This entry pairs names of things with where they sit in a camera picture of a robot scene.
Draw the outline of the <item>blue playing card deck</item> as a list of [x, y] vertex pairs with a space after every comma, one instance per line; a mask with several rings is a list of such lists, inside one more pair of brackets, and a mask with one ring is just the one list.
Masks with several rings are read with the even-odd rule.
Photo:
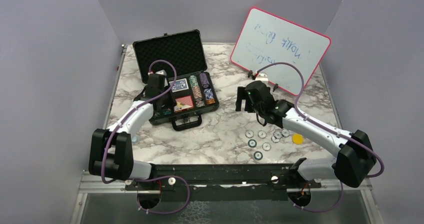
[[178, 79], [175, 81], [175, 84], [172, 86], [171, 91], [173, 93], [189, 90], [188, 81], [186, 78]]

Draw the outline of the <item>red playing card deck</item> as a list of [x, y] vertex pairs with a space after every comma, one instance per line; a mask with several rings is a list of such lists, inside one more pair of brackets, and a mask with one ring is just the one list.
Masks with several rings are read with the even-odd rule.
[[195, 104], [191, 95], [178, 97], [175, 99], [175, 103], [176, 105], [173, 108], [173, 111], [175, 113], [190, 110], [195, 107]]

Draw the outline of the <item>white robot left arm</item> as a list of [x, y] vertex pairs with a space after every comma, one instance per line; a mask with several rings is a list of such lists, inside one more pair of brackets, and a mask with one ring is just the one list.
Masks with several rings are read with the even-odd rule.
[[105, 184], [114, 181], [138, 180], [144, 189], [157, 184], [153, 165], [136, 161], [133, 156], [133, 137], [155, 114], [171, 90], [166, 72], [150, 72], [144, 92], [133, 101], [130, 109], [106, 129], [96, 129], [91, 138], [89, 173], [101, 177]]

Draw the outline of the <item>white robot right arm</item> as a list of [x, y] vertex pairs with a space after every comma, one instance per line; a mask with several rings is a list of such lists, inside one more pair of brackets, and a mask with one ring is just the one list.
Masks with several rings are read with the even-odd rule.
[[339, 129], [307, 115], [289, 101], [276, 100], [270, 87], [261, 81], [237, 88], [235, 110], [239, 112], [241, 109], [262, 118], [262, 126], [271, 124], [293, 131], [332, 155], [320, 159], [301, 158], [293, 164], [288, 180], [296, 188], [315, 179], [337, 179], [351, 188], [357, 188], [377, 162], [365, 132], [357, 130], [352, 133]]

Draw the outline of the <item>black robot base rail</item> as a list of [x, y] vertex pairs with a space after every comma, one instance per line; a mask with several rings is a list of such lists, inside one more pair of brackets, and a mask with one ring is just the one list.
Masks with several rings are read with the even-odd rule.
[[190, 201], [287, 201], [287, 191], [295, 193], [321, 184], [304, 180], [297, 166], [273, 164], [158, 164], [153, 177], [161, 181], [146, 183], [133, 180], [126, 191], [144, 198], [160, 198], [164, 202]]

